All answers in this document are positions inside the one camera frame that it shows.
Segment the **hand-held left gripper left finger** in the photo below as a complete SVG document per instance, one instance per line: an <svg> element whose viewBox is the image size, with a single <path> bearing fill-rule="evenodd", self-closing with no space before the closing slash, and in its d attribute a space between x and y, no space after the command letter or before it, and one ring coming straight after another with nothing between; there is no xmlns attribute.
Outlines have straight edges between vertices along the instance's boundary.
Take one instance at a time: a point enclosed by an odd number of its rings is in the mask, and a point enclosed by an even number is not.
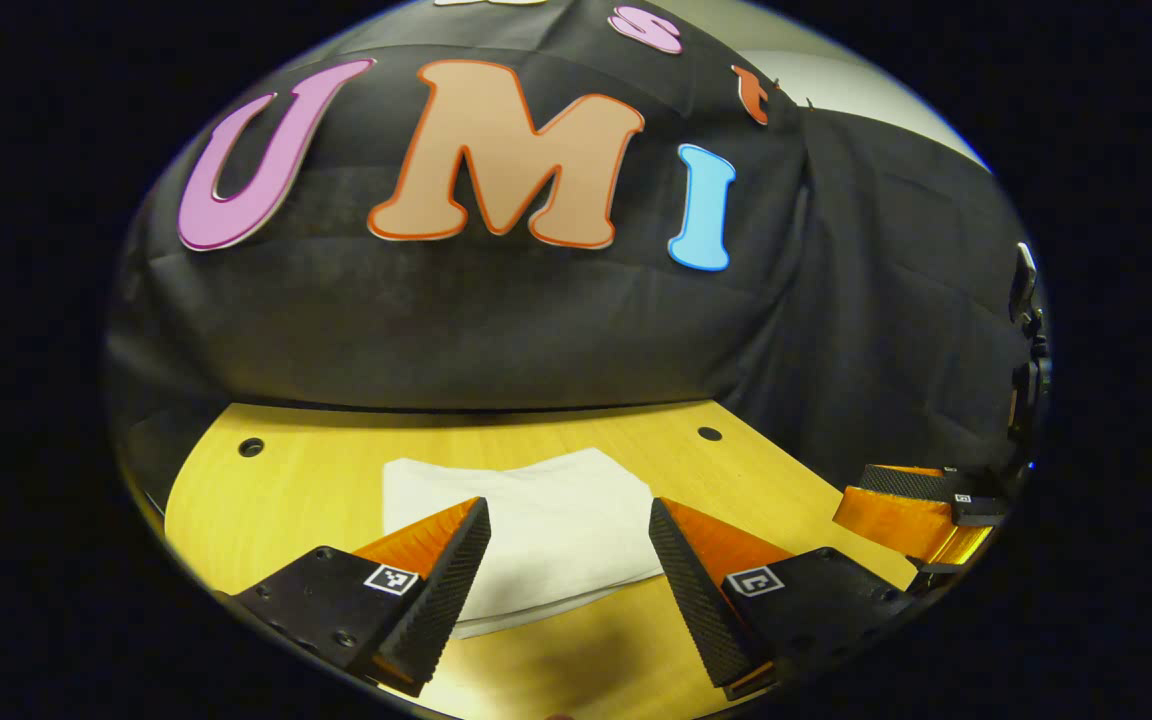
<svg viewBox="0 0 1152 720"><path fill-rule="evenodd" d="M472 497L353 552L321 544L221 602L362 682L417 697L490 538L488 501Z"/></svg>

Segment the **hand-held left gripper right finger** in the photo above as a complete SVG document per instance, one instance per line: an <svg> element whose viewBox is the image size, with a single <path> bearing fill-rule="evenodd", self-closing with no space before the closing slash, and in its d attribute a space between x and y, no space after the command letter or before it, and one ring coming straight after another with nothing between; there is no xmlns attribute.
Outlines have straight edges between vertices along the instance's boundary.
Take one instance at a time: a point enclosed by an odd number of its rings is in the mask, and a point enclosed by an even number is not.
<svg viewBox="0 0 1152 720"><path fill-rule="evenodd" d="M790 553L670 498L654 498L647 535L710 683L730 702L818 679L916 605L844 552Z"/></svg>

